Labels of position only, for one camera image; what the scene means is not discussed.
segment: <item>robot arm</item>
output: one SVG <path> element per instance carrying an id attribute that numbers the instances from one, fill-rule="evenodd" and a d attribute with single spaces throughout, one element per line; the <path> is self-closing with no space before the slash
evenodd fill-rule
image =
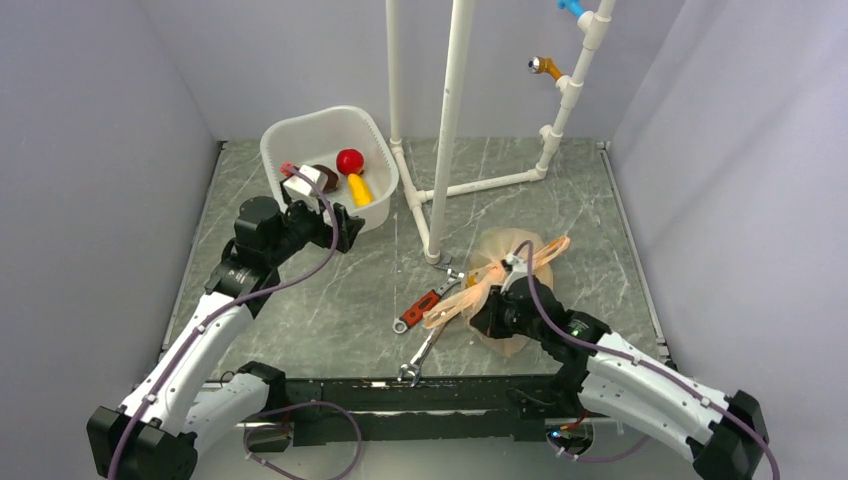
<path id="1" fill-rule="evenodd" d="M 300 185 L 300 180 L 293 177 L 283 183 L 285 213 L 270 197 L 242 204 L 235 237 L 224 248 L 221 263 L 206 283 L 206 293 L 188 325 L 117 409 L 100 407 L 91 416 L 86 430 L 100 476 L 107 477 L 112 457 L 120 450 L 119 438 L 136 416 L 116 478 L 187 480 L 198 457 L 234 424 L 257 412 L 288 405 L 285 374 L 257 362 L 241 367 L 225 388 L 203 401 L 195 398 L 232 341 L 256 318 L 267 296 L 227 308 L 211 323 L 206 319 L 236 298 L 279 285 L 277 268 L 306 244 L 329 248 L 333 229 L 325 224 L 325 215 L 335 216 L 339 226 L 336 250 L 342 253 L 350 249 L 364 225 L 364 220 L 350 218 L 339 204 L 330 212 L 310 201 L 309 186 Z M 310 180 L 319 183 L 317 178 Z M 159 387 L 156 395 L 151 394 L 154 385 Z"/>
<path id="2" fill-rule="evenodd" d="M 539 341 L 563 364 L 551 386 L 560 407 L 566 411 L 585 408 L 633 426 L 692 462 L 705 480 L 752 478 L 763 455 L 754 441 L 720 413 L 707 408 L 707 400 L 695 400 L 675 382 L 642 364 L 664 369 L 767 438 L 756 399 L 742 391 L 729 397 L 662 365 L 600 320 L 566 310 L 550 289 L 535 281 L 542 306 L 561 330 L 585 342 L 628 352 L 634 360 L 628 362 L 565 341 L 540 317 L 530 294 L 526 263 L 509 255 L 504 266 L 510 275 L 503 287 L 492 290 L 471 325 L 492 338 L 524 335 Z"/>

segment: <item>white pvc pipe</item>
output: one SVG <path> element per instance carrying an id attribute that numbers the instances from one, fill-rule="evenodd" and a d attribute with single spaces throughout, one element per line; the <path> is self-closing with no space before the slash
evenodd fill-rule
<path id="1" fill-rule="evenodd" d="M 463 183 L 460 185 L 452 185 L 448 187 L 447 196 L 453 197 L 455 195 L 462 195 L 465 193 L 479 192 L 481 190 L 488 190 L 491 188 L 505 187 L 507 185 L 514 185 L 516 183 L 523 182 L 535 182 L 536 180 L 541 180 L 545 178 L 542 175 L 539 175 L 535 169 L 528 170 L 526 172 L 515 173 L 512 175 L 505 175 L 503 177 L 490 178 L 487 180 L 478 180 L 476 182 Z M 415 197 L 419 202 L 426 202 L 433 199 L 433 190 L 419 190 L 416 192 Z"/>
<path id="2" fill-rule="evenodd" d="M 389 124 L 391 140 L 400 142 L 400 32 L 398 27 L 398 0 L 386 0 L 386 36 L 389 51 Z"/>
<path id="3" fill-rule="evenodd" d="M 430 232 L 427 230 L 427 220 L 424 218 L 424 212 L 421 211 L 421 202 L 418 201 L 415 194 L 417 193 L 415 185 L 412 183 L 412 177 L 409 176 L 409 168 L 406 166 L 406 158 L 403 156 L 403 147 L 400 142 L 395 144 L 392 142 L 392 155 L 395 157 L 395 163 L 398 166 L 401 183 L 403 183 L 403 196 L 406 197 L 406 204 L 412 210 L 412 218 L 415 219 L 415 226 L 418 227 L 418 235 L 421 237 L 421 243 L 424 249 L 430 243 Z"/>
<path id="4" fill-rule="evenodd" d="M 433 210 L 430 213 L 430 241 L 424 252 L 427 262 L 438 263 L 439 246 L 445 228 L 445 202 L 450 183 L 453 143 L 459 118 L 460 94 L 471 39 L 471 20 L 475 0 L 454 0 L 451 13 L 448 63 L 445 69 L 445 91 L 442 99 L 442 120 L 439 129 L 439 150 L 436 155 L 436 183 L 433 188 Z"/>
<path id="5" fill-rule="evenodd" d="M 589 65 L 592 64 L 592 58 L 595 56 L 595 50 L 603 40 L 606 34 L 606 27 L 609 25 L 610 15 L 615 6 L 615 0 L 601 0 L 598 6 L 598 11 L 594 14 L 583 39 L 583 50 L 580 52 L 580 57 L 577 58 L 577 65 L 574 66 L 574 71 L 568 80 L 567 89 L 572 89 L 569 95 L 563 94 L 563 100 L 560 103 L 559 111 L 557 111 L 556 119 L 551 127 L 549 135 L 550 139 L 546 139 L 545 148 L 542 150 L 542 156 L 539 162 L 536 163 L 536 171 L 539 175 L 544 176 L 548 171 L 548 164 L 551 162 L 554 152 L 559 148 L 562 141 L 562 133 L 565 131 L 565 125 L 568 123 L 568 117 L 580 98 L 580 92 L 583 89 L 583 81 L 586 78 L 586 73 L 589 71 Z"/>
<path id="6" fill-rule="evenodd" d="M 589 71 L 589 65 L 592 63 L 592 58 L 595 56 L 594 50 L 589 50 L 583 47 L 580 56 L 577 57 L 577 65 L 574 66 L 574 72 L 571 74 L 571 81 L 574 83 L 583 83 L 586 78 L 586 72 Z"/>
<path id="7" fill-rule="evenodd" d="M 427 248 L 429 243 L 430 232 L 427 229 L 427 220 L 424 218 L 424 212 L 421 211 L 421 202 L 415 198 L 417 189 L 412 183 L 412 177 L 409 175 L 409 168 L 406 165 L 406 158 L 403 155 L 403 144 L 400 138 L 400 51 L 398 44 L 400 42 L 400 32 L 398 27 L 398 0 L 386 0 L 386 35 L 388 42 L 389 53 L 389 122 L 391 123 L 391 138 L 389 138 L 389 146 L 391 147 L 392 155 L 395 158 L 395 163 L 398 167 L 398 174 L 403 184 L 403 196 L 406 198 L 406 204 L 412 211 L 412 218 L 415 220 L 415 226 L 418 228 L 418 235 L 421 237 L 421 243 L 424 248 Z"/>

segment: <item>red-handled wrench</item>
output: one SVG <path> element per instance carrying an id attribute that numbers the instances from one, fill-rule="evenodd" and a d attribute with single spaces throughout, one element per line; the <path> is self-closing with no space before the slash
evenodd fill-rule
<path id="1" fill-rule="evenodd" d="M 414 327 L 424 318 L 424 313 L 432 310 L 433 307 L 439 303 L 442 297 L 445 296 L 445 293 L 447 293 L 454 285 L 462 281 L 463 278 L 465 278 L 464 273 L 455 272 L 449 268 L 447 280 L 445 280 L 435 290 L 430 290 L 425 293 L 423 297 L 418 299 L 417 302 L 413 303 L 411 307 L 403 312 L 403 315 L 394 319 L 392 322 L 392 330 L 400 335 Z"/>

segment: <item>orange mesh bag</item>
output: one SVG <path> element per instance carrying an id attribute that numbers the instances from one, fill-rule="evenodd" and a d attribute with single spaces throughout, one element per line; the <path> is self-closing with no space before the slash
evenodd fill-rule
<path id="1" fill-rule="evenodd" d="M 439 302 L 432 310 L 424 314 L 424 327 L 435 328 L 451 321 L 457 315 L 462 315 L 468 325 L 471 318 L 477 314 L 489 297 L 489 290 L 493 286 L 503 285 L 506 281 L 506 270 L 501 265 L 501 260 L 524 242 L 533 242 L 533 273 L 539 282 L 547 285 L 550 289 L 554 287 L 554 277 L 548 263 L 568 248 L 570 240 L 563 235 L 548 245 L 542 243 L 542 239 L 535 233 L 517 228 L 499 228 L 487 230 L 480 235 L 477 246 L 471 252 L 471 269 L 466 276 L 466 288 L 460 293 Z M 520 254 L 527 259 L 527 250 Z M 512 338 L 493 339 L 478 332 L 480 339 L 486 345 L 506 356 L 512 356 L 527 344 L 529 339 L 516 335 Z"/>

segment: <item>gray marble surface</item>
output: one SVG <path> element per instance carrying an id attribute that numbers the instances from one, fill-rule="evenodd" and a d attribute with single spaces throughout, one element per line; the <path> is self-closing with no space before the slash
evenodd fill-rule
<path id="1" fill-rule="evenodd" d="M 435 139 L 406 140 L 404 149 L 416 186 L 432 188 Z M 525 171 L 540 154 L 541 145 L 535 138 L 459 139 L 452 181 Z M 551 263 L 557 298 L 567 307 L 609 323 L 636 347 L 656 357 L 656 334 L 595 142 L 564 140 L 550 169 L 540 182 L 448 199 L 442 250 L 453 255 L 455 265 L 467 268 L 474 239 L 487 229 L 523 228 L 543 240 L 568 234 L 570 248 Z M 392 213 L 382 226 L 359 237 L 349 253 L 337 254 L 313 278 L 271 297 L 257 320 L 233 342 L 218 373 L 258 360 L 285 370 L 290 378 L 397 374 L 427 331 L 419 326 L 398 336 L 391 330 L 391 320 L 444 279 L 444 272 L 423 259 L 401 188 L 399 184 L 392 197 Z M 239 205 L 256 195 L 271 195 L 259 142 L 227 143 L 201 222 L 172 338 L 194 311 L 204 282 L 232 237 Z M 325 252 L 307 246 L 280 268 L 281 276 L 299 275 Z M 558 368 L 535 342 L 505 358 L 483 345 L 457 319 L 424 363 L 423 374 L 538 374 Z"/>

